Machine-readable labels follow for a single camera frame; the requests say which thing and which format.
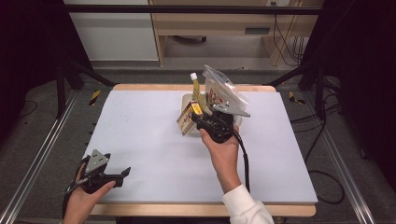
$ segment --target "wooden table edge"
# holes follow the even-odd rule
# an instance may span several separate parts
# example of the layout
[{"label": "wooden table edge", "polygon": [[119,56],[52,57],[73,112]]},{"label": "wooden table edge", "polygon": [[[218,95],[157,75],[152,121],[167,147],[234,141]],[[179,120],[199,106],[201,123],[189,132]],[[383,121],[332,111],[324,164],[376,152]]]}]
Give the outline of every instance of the wooden table edge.
[{"label": "wooden table edge", "polygon": [[[312,217],[313,203],[266,204],[273,217]],[[99,203],[91,215],[113,217],[227,217],[220,203]]]},{"label": "wooden table edge", "polygon": [[[272,86],[258,85],[235,85],[239,91],[269,91],[276,92]],[[205,85],[201,85],[201,91],[205,90]],[[192,84],[118,84],[113,91],[191,91]]]}]

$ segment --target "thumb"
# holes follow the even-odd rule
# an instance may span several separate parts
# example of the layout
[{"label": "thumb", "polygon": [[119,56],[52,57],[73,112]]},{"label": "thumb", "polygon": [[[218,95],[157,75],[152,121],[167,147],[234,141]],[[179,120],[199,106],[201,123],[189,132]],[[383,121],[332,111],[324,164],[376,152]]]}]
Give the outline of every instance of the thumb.
[{"label": "thumb", "polygon": [[116,185],[116,181],[110,181],[103,185],[99,190],[97,190],[94,194],[97,197],[97,199],[101,199],[105,194],[107,194],[114,186]]}]

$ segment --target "person's left hand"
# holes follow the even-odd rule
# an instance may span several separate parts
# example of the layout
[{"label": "person's left hand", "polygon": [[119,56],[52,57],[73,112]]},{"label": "person's left hand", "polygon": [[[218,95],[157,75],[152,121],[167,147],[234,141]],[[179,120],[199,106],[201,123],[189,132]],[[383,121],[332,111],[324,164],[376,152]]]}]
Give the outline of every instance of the person's left hand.
[{"label": "person's left hand", "polygon": [[[79,168],[76,182],[80,180],[83,167],[84,165],[81,165]],[[70,195],[69,202],[67,203],[63,224],[84,223],[95,205],[114,187],[115,184],[116,181],[110,181],[93,194],[85,192],[82,187],[74,189]]]}]

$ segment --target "hand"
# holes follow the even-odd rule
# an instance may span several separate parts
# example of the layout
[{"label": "hand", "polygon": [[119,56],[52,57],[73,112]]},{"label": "hand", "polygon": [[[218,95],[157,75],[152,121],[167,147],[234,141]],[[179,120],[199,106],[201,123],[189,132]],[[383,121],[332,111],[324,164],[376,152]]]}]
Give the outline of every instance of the hand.
[{"label": "hand", "polygon": [[[80,180],[80,174],[83,167],[84,165],[81,165],[79,168],[76,181]],[[85,192],[82,187],[74,189],[70,195],[69,202],[67,203],[63,224],[84,223],[90,215],[93,207],[114,187],[115,184],[116,181],[110,181],[93,194]]]},{"label": "hand", "polygon": [[[234,128],[237,132],[239,131],[238,126],[234,126]],[[216,170],[223,192],[227,193],[240,186],[242,183],[236,171],[239,144],[235,137],[233,136],[228,141],[218,144],[210,138],[205,129],[200,129],[200,134],[202,141],[209,149],[213,167]]]}]

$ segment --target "white object on desk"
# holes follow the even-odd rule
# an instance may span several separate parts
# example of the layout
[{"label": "white object on desk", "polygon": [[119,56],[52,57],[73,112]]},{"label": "white object on desk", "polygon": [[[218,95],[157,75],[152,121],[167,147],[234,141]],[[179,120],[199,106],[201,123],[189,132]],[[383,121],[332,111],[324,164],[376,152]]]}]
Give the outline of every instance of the white object on desk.
[{"label": "white object on desk", "polygon": [[[107,174],[131,166],[103,203],[219,203],[222,191],[199,134],[182,136],[176,119],[188,91],[112,91],[88,145],[111,153]],[[265,203],[316,203],[304,160],[277,92],[243,91],[251,117],[240,134],[250,189]],[[238,173],[244,181],[242,153]]]}]

